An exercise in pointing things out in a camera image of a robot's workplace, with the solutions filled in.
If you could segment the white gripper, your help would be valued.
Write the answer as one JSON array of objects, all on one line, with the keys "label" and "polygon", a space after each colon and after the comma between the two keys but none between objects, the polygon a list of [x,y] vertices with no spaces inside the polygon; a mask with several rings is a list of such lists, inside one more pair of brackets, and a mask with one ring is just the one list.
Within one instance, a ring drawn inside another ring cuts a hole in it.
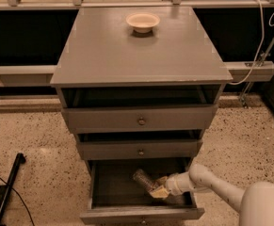
[{"label": "white gripper", "polygon": [[156,180],[159,187],[152,190],[150,195],[155,199],[165,199],[169,194],[173,196],[183,195],[195,189],[195,184],[190,179],[189,173],[174,173]]}]

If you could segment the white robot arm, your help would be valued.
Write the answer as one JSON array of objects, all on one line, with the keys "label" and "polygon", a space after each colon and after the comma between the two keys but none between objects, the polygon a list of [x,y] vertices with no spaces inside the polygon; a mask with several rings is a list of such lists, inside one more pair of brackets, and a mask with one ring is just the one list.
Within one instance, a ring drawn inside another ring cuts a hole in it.
[{"label": "white robot arm", "polygon": [[187,172],[162,177],[150,186],[153,198],[212,190],[239,214],[239,226],[274,226],[274,184],[256,182],[241,189],[218,178],[207,167],[194,164]]}]

